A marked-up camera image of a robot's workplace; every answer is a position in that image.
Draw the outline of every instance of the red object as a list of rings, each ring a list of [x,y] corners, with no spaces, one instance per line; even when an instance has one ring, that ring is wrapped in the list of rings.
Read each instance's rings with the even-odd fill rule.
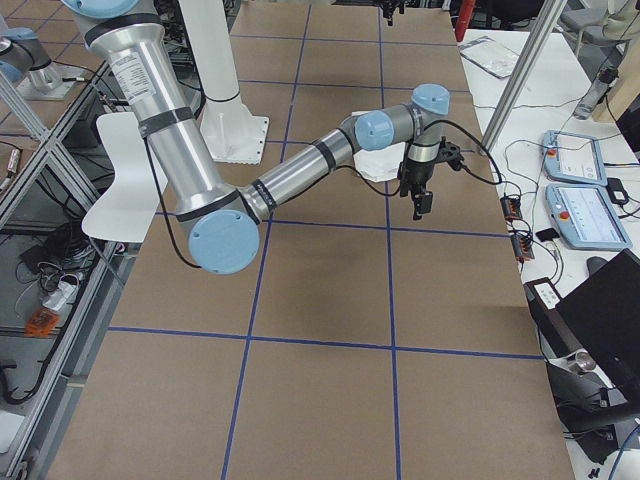
[[[476,0],[464,0],[460,7],[460,16],[456,22],[456,41],[461,42],[464,34],[469,27],[471,17],[473,17],[473,9],[476,7]]]

